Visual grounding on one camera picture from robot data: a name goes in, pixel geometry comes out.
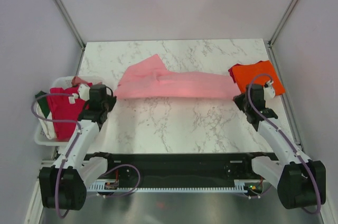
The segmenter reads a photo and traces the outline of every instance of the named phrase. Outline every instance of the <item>wall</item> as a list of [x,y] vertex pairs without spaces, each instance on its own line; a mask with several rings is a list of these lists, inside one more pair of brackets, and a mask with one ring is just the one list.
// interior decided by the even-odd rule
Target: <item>wall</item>
[[80,48],[52,0],[0,0],[0,222],[23,223],[41,159],[34,94],[74,73]]
[[338,207],[338,0],[300,0],[275,44],[306,153],[327,168]]
[[269,39],[291,0],[62,0],[88,41]]

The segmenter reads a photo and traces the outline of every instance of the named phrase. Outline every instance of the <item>folded orange cloth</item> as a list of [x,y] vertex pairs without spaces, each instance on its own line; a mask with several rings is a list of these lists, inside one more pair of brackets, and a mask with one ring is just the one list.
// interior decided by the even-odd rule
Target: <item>folded orange cloth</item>
[[[275,88],[276,96],[285,93],[285,89],[283,85],[281,84],[281,82],[279,81],[276,71],[270,61],[263,61],[257,64],[235,66],[232,68],[232,71],[233,71],[233,75],[236,80],[236,83],[242,93],[245,92],[246,86],[250,84],[253,78],[256,75],[259,75],[261,73],[267,73],[272,76],[274,80],[273,86]],[[264,85],[268,80],[269,80],[269,77],[262,76],[262,77],[259,77],[255,81],[255,83]]]

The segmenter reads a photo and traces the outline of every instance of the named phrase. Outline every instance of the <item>white plastic basket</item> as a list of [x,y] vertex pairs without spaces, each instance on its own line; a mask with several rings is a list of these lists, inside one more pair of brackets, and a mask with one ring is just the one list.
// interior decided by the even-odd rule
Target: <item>white plastic basket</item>
[[[67,76],[67,77],[61,77],[57,78],[51,88],[70,88],[72,87],[72,79],[74,76]],[[80,76],[81,79],[92,82],[93,84],[97,84],[99,82],[104,82],[103,78],[101,77],[95,77],[95,76]],[[43,132],[42,126],[39,123],[36,127],[35,134],[34,134],[34,141],[39,145],[44,146],[67,146],[68,142],[59,142],[56,139],[48,139]]]

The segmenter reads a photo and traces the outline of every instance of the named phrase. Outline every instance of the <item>white marble tabletop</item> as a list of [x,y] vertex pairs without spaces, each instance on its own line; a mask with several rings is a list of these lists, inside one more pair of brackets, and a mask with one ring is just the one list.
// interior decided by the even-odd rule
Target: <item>white marble tabletop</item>
[[[175,72],[229,75],[236,63],[268,60],[262,39],[88,43],[80,76],[100,76],[113,90],[128,66],[159,54]],[[267,102],[290,128],[280,97]],[[232,101],[148,98],[119,100],[89,153],[272,152]]]

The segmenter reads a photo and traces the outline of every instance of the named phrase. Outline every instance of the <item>white cloth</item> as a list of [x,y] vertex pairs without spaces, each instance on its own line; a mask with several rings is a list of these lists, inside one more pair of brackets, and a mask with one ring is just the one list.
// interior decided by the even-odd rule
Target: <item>white cloth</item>
[[[39,116],[44,117],[39,104],[36,105],[36,113]],[[53,119],[51,112],[49,112],[47,119]],[[47,122],[47,121],[43,121],[41,119],[39,119],[39,121],[40,121],[40,124],[42,126],[43,132],[45,133],[45,135],[48,139],[54,139],[54,138],[57,137],[56,134],[55,134],[53,122]]]

